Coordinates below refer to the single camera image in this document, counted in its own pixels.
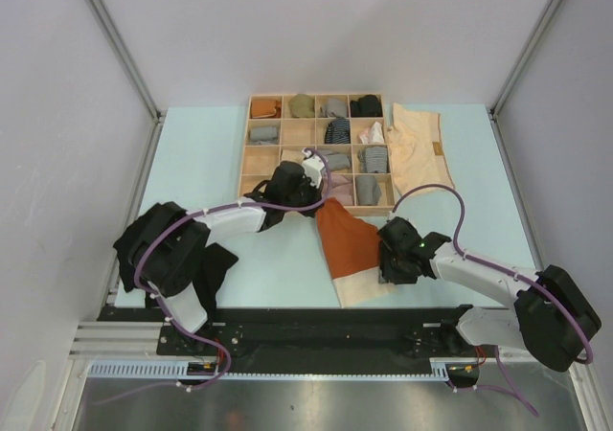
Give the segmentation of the orange and cream underwear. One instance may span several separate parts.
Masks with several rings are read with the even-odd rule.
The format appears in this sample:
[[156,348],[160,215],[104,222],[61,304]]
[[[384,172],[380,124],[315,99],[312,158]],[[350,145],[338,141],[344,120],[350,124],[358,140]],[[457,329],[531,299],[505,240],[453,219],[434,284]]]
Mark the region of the orange and cream underwear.
[[341,307],[389,295],[392,284],[379,281],[377,228],[329,198],[316,213],[324,257]]

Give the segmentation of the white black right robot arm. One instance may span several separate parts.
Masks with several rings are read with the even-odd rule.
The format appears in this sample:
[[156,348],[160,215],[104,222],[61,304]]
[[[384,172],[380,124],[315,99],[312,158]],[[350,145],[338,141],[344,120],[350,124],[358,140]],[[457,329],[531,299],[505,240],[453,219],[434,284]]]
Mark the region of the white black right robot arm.
[[457,322],[442,331],[449,353],[464,355],[477,345],[513,348],[557,372],[588,361],[587,347],[602,320],[563,268],[521,269],[461,253],[451,238],[436,232],[422,237],[402,217],[388,220],[377,234],[382,282],[415,284],[428,277],[499,304],[462,310]]

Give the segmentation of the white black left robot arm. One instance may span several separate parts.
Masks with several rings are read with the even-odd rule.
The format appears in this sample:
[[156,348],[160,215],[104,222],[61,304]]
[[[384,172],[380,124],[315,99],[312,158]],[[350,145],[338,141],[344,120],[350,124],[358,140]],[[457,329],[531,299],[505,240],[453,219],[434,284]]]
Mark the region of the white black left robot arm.
[[212,342],[205,326],[216,312],[216,294],[238,256],[222,241],[266,231],[290,212],[312,217],[323,205],[323,160],[283,161],[237,201],[188,214],[174,202],[156,203],[115,240],[119,274],[126,291],[149,293],[181,327],[178,342],[199,354]]

